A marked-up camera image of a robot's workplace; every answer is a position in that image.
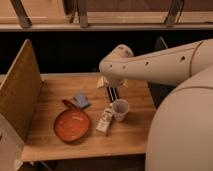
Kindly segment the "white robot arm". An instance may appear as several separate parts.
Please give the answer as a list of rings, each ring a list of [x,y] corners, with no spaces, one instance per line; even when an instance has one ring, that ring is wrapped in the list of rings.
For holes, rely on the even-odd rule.
[[[99,64],[104,84],[172,85],[152,120],[146,171],[213,171],[213,38],[136,56],[126,45]]]

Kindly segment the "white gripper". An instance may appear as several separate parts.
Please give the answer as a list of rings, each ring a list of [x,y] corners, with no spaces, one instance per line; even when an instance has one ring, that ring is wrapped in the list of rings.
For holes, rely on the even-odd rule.
[[[128,88],[128,81],[117,73],[113,65],[110,65],[108,68],[105,69],[104,77],[107,80],[108,85],[110,87],[124,86]],[[101,88],[104,86],[104,77],[101,76],[98,79],[97,85],[96,85],[97,88]]]

